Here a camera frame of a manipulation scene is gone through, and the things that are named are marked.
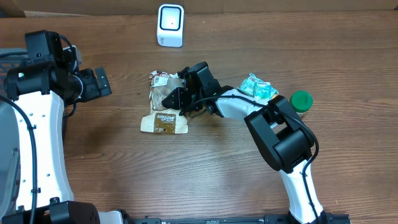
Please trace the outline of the brown clear snack bag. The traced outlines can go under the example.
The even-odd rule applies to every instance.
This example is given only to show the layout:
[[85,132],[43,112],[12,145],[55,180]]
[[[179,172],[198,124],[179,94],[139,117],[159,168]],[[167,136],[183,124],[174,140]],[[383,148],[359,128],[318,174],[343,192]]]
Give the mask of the brown clear snack bag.
[[180,110],[166,108],[162,101],[176,88],[183,89],[183,81],[175,74],[153,71],[149,75],[150,114],[141,120],[141,131],[145,133],[185,134],[188,133],[187,118],[180,116]]

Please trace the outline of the small green white packet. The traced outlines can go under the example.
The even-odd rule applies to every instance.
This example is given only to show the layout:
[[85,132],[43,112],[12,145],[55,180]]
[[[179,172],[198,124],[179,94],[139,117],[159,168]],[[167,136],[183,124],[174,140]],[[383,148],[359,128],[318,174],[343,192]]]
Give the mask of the small green white packet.
[[256,82],[254,84],[254,98],[256,100],[270,100],[272,96],[279,94],[270,82]]

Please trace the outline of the green lid jar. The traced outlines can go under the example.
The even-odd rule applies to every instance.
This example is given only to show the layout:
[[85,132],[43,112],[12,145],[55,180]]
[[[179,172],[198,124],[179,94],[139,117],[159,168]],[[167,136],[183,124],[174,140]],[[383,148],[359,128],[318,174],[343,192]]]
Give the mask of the green lid jar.
[[296,113],[305,113],[313,105],[313,98],[307,91],[296,91],[289,100]]

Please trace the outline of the teal tissue pack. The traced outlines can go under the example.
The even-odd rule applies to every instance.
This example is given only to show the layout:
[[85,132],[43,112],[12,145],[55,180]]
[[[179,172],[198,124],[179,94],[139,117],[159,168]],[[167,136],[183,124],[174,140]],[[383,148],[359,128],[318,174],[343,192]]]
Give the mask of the teal tissue pack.
[[245,78],[242,84],[237,87],[237,89],[243,92],[245,95],[254,96],[254,84],[257,82],[257,77],[255,74],[250,73],[247,78]]

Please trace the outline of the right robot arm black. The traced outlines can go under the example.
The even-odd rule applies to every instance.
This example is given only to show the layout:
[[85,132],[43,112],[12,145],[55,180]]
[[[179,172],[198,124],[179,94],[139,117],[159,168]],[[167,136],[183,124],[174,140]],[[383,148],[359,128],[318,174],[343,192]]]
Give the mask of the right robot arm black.
[[321,223],[325,212],[310,170],[319,143],[289,101],[280,95],[257,100],[232,86],[222,86],[206,62],[186,67],[177,75],[182,86],[172,90],[162,106],[179,110],[181,115],[205,109],[221,118],[244,122],[262,158],[282,177],[290,221]]

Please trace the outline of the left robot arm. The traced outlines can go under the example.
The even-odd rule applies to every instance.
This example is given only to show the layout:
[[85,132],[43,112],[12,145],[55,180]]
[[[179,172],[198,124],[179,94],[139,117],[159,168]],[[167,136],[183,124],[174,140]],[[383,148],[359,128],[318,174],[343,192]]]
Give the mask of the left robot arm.
[[16,212],[3,223],[99,223],[91,203],[77,202],[67,179],[65,108],[111,94],[104,69],[80,69],[78,50],[56,32],[25,35],[21,63],[7,72],[3,102],[17,120],[21,183]]

